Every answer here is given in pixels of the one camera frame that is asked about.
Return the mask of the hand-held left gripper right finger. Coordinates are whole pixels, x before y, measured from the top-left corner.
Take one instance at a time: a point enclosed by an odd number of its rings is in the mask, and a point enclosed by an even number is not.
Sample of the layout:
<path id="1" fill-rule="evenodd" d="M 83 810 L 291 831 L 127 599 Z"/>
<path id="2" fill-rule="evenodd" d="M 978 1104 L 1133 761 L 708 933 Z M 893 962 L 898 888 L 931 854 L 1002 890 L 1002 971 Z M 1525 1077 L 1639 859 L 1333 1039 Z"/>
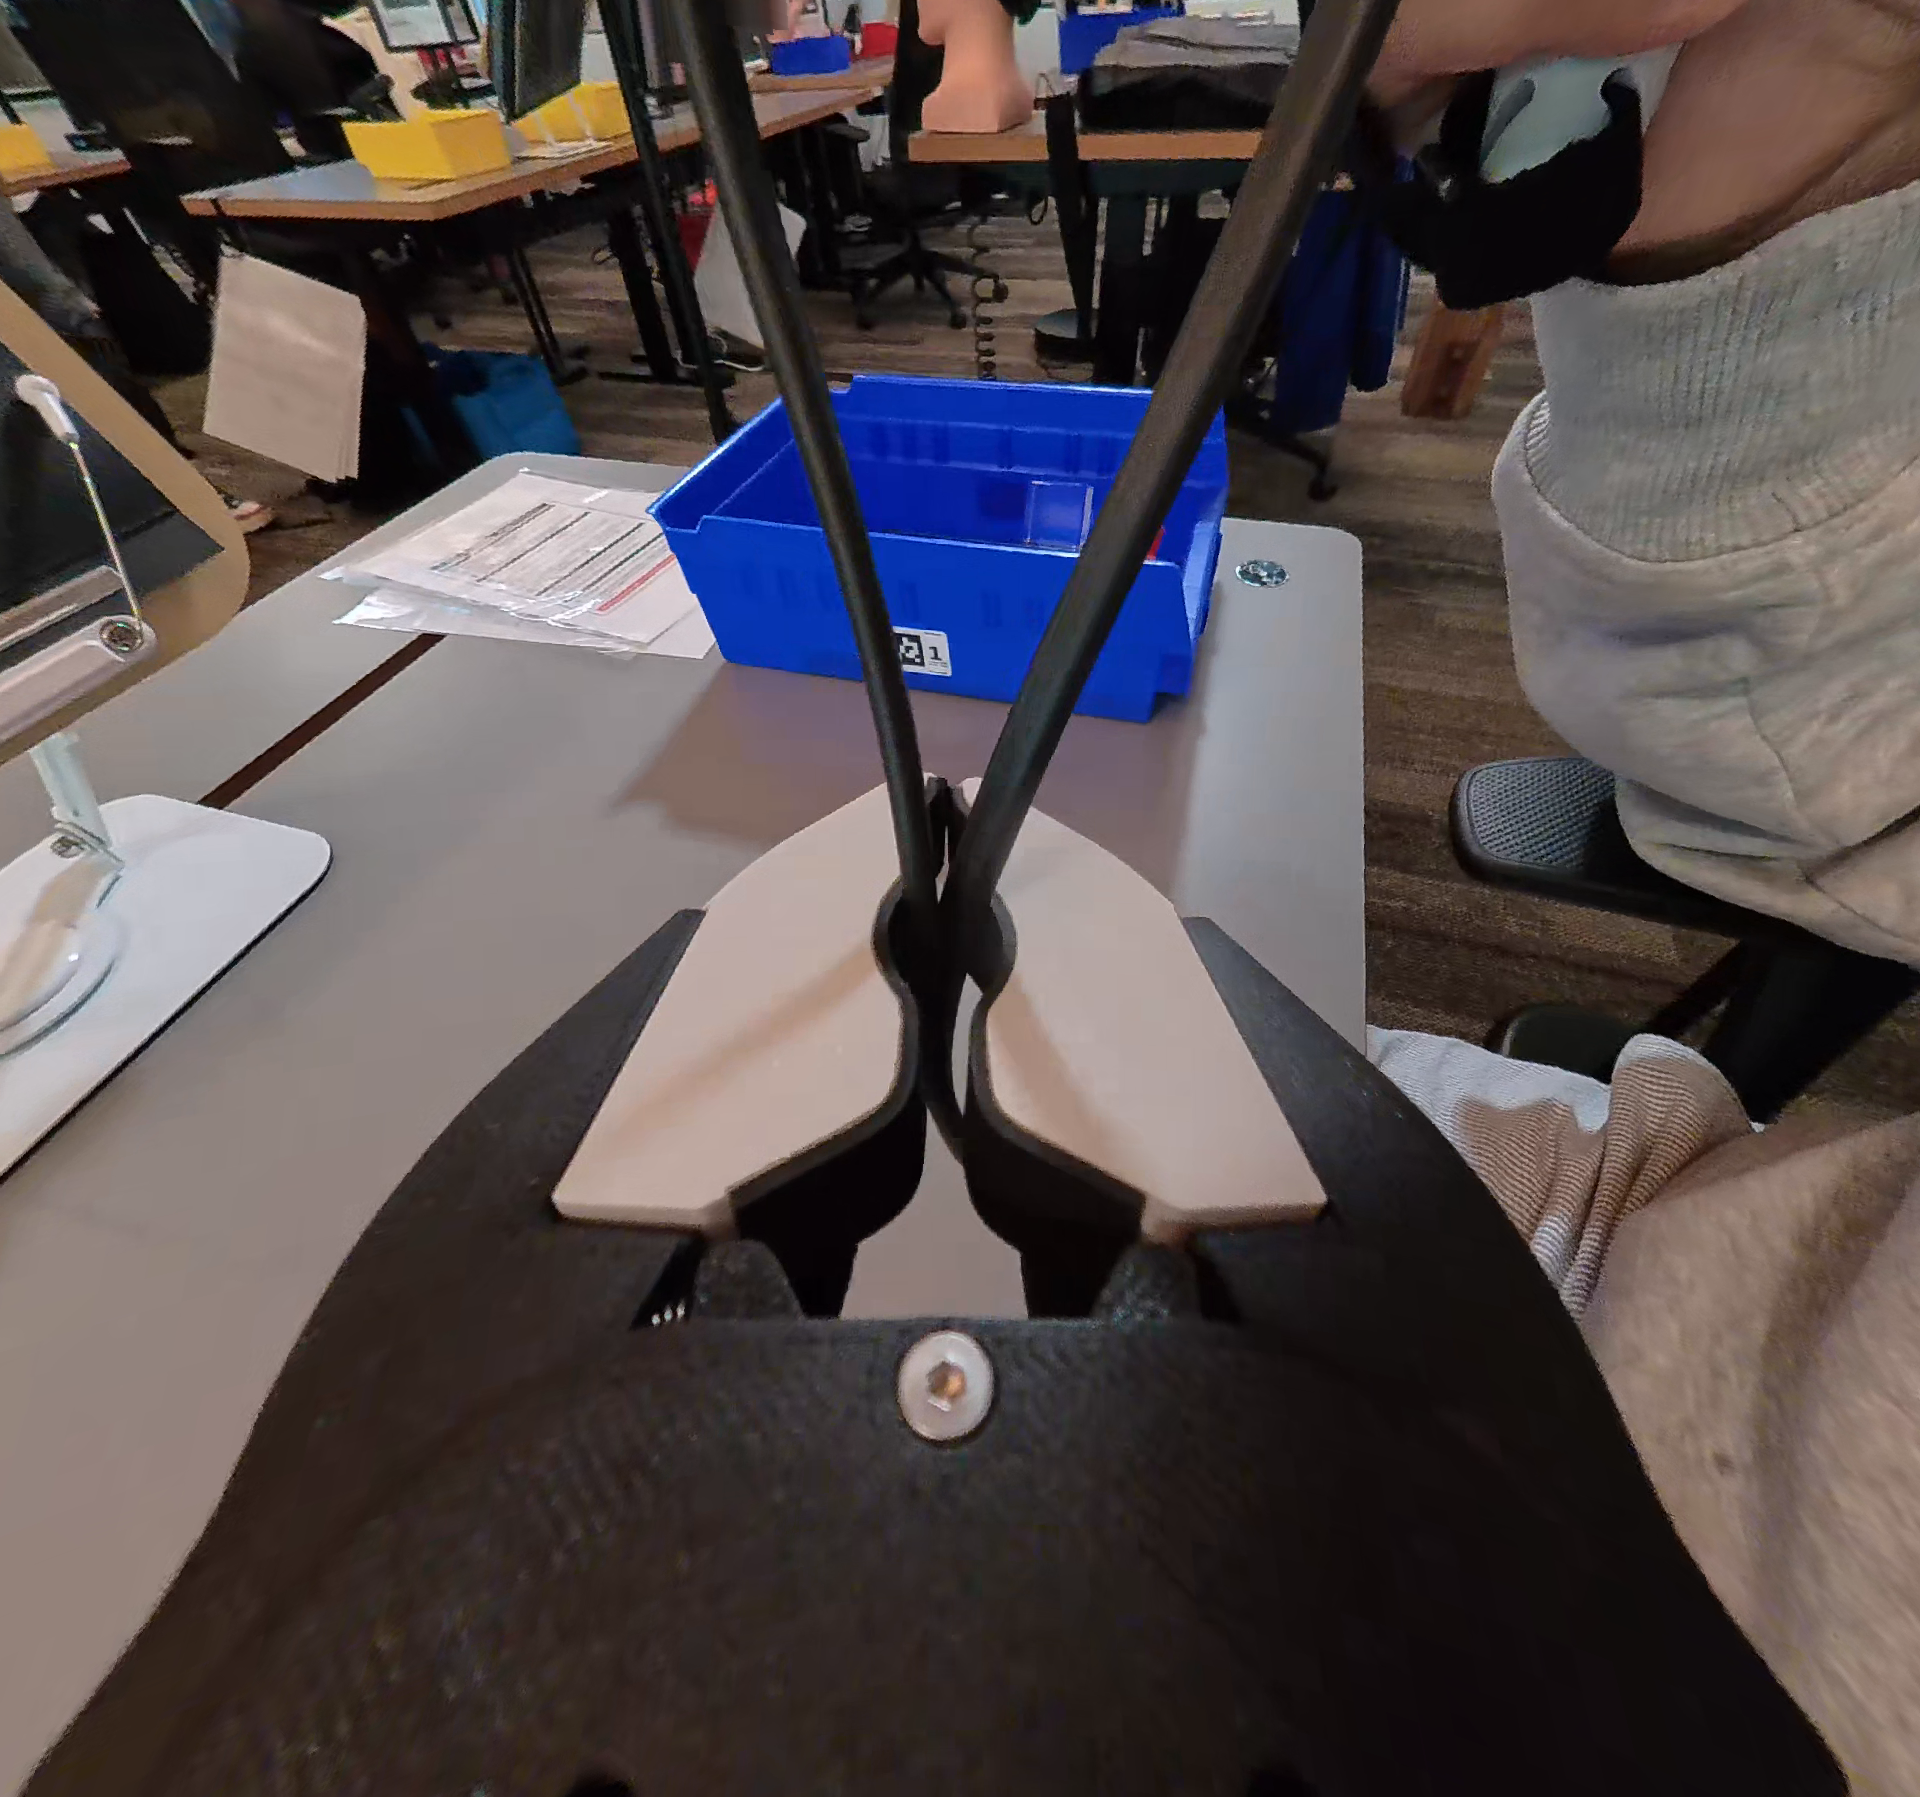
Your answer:
<path id="1" fill-rule="evenodd" d="M 1192 930 L 1091 837 L 1026 815 L 972 979 L 969 1162 L 995 1209 L 1158 1246 L 1326 1209 Z"/>

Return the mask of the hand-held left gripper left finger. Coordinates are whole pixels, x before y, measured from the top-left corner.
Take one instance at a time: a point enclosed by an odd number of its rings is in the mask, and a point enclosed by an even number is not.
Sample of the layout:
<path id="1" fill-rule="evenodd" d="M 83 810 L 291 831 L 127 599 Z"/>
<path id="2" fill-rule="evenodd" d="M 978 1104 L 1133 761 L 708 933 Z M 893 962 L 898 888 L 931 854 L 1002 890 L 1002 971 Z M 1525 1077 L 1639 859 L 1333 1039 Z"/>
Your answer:
<path id="1" fill-rule="evenodd" d="M 885 924 L 884 785 L 746 864 L 700 911 L 551 1191 L 574 1224 L 741 1233 L 920 1105 L 920 1028 Z"/>

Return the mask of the blue plastic bin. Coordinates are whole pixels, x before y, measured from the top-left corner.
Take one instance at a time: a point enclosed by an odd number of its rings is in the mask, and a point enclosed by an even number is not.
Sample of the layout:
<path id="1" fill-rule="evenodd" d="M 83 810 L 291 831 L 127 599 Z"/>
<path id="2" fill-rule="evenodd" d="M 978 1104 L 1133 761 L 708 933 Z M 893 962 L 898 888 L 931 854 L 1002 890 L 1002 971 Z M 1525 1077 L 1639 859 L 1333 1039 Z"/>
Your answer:
<path id="1" fill-rule="evenodd" d="M 1023 543 L 1033 478 L 1098 486 L 1095 511 L 1150 393 L 863 375 L 830 393 L 910 689 L 1008 704 L 1076 557 Z M 1189 695 L 1228 492 L 1214 419 L 1074 704 L 1147 724 Z M 726 660 L 858 680 L 820 514 L 783 403 L 772 403 L 655 504 Z"/>

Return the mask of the person's right hand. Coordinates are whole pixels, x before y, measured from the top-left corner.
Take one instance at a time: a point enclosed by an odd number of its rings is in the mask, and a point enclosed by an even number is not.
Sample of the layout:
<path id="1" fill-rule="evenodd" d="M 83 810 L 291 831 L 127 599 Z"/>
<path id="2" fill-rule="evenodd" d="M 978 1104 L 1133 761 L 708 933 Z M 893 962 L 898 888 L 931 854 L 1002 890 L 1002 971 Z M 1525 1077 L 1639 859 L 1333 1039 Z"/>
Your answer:
<path id="1" fill-rule="evenodd" d="M 1919 0 L 1401 0 L 1368 89 L 1402 127 L 1479 71 L 1674 46 L 1607 278 L 1728 264 L 1919 177 Z"/>

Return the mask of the blue jacket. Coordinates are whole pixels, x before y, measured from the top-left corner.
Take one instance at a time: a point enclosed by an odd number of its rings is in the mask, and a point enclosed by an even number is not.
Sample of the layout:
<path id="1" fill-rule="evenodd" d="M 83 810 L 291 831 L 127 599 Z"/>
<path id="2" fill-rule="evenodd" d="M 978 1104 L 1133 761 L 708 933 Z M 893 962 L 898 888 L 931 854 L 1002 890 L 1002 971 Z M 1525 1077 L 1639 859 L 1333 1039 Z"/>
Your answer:
<path id="1" fill-rule="evenodd" d="M 1389 385 L 1408 264 L 1348 187 L 1319 193 L 1281 287 L 1274 428 L 1328 433 L 1351 393 Z"/>

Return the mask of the dark grey bag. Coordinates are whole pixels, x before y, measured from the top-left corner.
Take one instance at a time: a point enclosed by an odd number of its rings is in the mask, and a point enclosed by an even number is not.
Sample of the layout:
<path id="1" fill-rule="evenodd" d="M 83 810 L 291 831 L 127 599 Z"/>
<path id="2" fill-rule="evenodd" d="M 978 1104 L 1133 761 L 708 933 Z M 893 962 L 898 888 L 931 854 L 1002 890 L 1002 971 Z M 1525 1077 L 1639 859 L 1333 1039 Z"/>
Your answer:
<path id="1" fill-rule="evenodd" d="M 1079 74 L 1085 132 L 1261 132 L 1301 48 L 1301 29 L 1232 17 L 1127 27 Z"/>

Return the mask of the wooden edged desk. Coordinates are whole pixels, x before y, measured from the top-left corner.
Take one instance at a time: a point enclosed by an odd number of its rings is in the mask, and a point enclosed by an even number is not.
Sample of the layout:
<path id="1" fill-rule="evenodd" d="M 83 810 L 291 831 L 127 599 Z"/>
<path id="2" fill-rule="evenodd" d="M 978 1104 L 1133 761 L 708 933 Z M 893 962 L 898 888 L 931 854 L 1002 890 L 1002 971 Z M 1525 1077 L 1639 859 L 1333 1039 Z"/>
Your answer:
<path id="1" fill-rule="evenodd" d="M 1261 148 L 1261 132 L 1074 132 L 1081 163 L 1251 163 Z M 940 164 L 1046 164 L 1047 132 L 1043 114 L 1004 133 L 929 133 L 908 139 L 913 163 Z"/>

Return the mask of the person's striped shirt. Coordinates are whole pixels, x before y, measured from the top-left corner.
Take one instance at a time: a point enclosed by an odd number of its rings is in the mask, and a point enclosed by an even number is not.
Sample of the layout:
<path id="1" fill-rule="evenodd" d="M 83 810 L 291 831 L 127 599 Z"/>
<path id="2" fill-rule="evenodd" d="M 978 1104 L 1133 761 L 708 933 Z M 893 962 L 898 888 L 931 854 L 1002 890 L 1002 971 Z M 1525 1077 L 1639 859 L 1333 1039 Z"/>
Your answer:
<path id="1" fill-rule="evenodd" d="M 1634 1036 L 1602 1079 L 1379 1026 L 1366 1051 L 1491 1191 L 1578 1321 L 1621 1226 L 1756 1130 L 1713 1064 L 1658 1036 Z"/>

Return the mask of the papers in plastic sleeve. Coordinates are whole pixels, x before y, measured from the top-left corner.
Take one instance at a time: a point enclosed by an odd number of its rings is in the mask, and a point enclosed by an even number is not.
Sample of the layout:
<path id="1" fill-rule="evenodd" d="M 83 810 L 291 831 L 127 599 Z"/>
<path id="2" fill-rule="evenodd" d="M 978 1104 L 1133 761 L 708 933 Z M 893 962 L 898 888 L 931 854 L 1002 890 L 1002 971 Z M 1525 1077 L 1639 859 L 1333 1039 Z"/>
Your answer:
<path id="1" fill-rule="evenodd" d="M 360 627 L 700 661 L 718 634 L 657 501 L 518 469 L 323 575 L 357 595 L 345 622 Z"/>

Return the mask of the white stand base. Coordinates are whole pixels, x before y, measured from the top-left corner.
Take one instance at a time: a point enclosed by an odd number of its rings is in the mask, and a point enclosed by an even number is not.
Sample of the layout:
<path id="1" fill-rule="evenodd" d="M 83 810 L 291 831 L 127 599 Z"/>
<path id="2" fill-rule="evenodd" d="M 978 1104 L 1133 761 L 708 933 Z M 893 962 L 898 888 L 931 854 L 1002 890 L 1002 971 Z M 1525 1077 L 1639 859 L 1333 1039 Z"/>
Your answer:
<path id="1" fill-rule="evenodd" d="M 323 883 L 323 836 L 161 797 L 5 867 L 3 1175 Z"/>

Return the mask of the mannequin head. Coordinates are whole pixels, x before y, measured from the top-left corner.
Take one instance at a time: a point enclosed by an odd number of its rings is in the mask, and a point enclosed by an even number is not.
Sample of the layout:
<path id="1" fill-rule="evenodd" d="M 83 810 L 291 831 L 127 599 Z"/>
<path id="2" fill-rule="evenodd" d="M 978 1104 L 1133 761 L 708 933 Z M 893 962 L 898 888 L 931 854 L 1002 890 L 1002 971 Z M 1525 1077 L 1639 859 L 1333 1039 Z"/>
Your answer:
<path id="1" fill-rule="evenodd" d="M 920 129 L 929 133 L 1004 133 L 1034 108 L 1021 71 L 1016 29 L 1041 0 L 916 0 L 918 32 L 941 50 L 941 77 L 927 91 Z"/>

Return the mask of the black office chair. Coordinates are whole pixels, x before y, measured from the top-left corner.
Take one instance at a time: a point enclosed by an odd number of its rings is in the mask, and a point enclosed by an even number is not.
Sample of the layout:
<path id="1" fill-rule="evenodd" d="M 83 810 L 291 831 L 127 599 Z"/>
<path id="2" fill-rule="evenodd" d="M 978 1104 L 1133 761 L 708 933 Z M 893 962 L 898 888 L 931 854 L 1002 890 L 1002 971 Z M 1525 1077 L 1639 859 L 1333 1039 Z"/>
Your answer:
<path id="1" fill-rule="evenodd" d="M 878 329 L 884 296 L 910 287 L 933 296 L 947 329 L 970 322 L 972 262 L 940 250 L 931 238 L 962 221 L 995 211 L 1002 183 L 978 163 L 918 163 L 910 156 L 910 132 L 895 119 L 885 126 L 885 152 L 863 177 L 863 217 L 869 231 L 839 251 L 839 272 L 852 300 L 852 322 L 863 333 Z"/>

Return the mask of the blue bag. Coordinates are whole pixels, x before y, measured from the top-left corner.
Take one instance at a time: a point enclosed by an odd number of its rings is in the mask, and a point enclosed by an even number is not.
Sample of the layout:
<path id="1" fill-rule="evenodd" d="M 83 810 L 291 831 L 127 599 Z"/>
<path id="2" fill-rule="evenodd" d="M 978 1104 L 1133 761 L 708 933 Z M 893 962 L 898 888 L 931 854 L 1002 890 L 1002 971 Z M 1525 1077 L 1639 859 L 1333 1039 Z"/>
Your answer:
<path id="1" fill-rule="evenodd" d="M 536 355 L 422 345 L 435 393 L 482 462 L 584 454 L 563 393 Z"/>

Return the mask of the person's beige pants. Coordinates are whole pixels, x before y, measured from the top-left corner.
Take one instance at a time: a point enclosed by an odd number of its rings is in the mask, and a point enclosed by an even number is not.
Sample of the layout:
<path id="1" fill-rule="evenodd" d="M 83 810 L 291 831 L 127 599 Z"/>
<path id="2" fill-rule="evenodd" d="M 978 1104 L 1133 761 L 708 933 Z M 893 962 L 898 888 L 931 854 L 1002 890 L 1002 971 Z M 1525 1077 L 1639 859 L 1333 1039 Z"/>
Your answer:
<path id="1" fill-rule="evenodd" d="M 1916 1119 L 1807 1116 L 1687 1165 L 1582 1321 L 1679 1539 L 1833 1748 L 1919 1791 Z"/>

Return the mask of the white hanging paper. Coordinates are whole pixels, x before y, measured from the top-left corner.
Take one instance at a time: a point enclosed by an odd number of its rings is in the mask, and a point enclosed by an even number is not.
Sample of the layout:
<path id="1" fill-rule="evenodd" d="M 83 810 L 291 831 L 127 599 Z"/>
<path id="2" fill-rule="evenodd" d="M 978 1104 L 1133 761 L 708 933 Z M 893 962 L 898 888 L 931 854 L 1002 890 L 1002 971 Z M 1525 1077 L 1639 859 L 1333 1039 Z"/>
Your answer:
<path id="1" fill-rule="evenodd" d="M 367 343 L 354 293 L 222 250 L 201 433 L 318 482 L 355 480 Z"/>
<path id="2" fill-rule="evenodd" d="M 721 206 L 713 206 L 708 214 L 693 271 L 695 298 L 707 330 L 729 350 L 764 352 L 764 334 Z"/>

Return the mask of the long wooden desk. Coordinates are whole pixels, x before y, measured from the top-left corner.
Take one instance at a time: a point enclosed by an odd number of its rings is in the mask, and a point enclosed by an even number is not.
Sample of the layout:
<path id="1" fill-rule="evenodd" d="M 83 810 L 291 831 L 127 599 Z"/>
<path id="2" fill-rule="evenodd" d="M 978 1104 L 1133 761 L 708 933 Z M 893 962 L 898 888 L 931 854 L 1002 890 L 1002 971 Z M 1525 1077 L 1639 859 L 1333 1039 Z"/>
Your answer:
<path id="1" fill-rule="evenodd" d="M 758 138 L 777 138 L 824 123 L 884 96 L 893 63 L 870 71 L 811 79 L 752 79 Z M 186 214 L 218 225 L 422 225 L 445 222 L 520 198 L 561 192 L 628 171 L 640 163 L 631 138 L 589 143 L 549 159 L 518 159 L 506 169 L 459 180 L 402 183 L 375 177 L 357 160 L 329 160 L 275 177 L 209 187 L 180 198 Z"/>

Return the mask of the wooden post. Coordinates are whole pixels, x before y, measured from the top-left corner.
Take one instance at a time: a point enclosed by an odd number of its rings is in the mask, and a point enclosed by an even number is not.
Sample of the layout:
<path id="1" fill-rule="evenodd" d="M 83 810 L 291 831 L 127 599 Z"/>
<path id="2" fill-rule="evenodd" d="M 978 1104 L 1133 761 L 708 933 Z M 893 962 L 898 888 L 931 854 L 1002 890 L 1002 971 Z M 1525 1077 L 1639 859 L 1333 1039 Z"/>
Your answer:
<path id="1" fill-rule="evenodd" d="M 1459 422 L 1476 412 L 1478 393 L 1501 352 L 1506 305 L 1457 309 L 1433 303 L 1406 362 L 1405 419 Z"/>

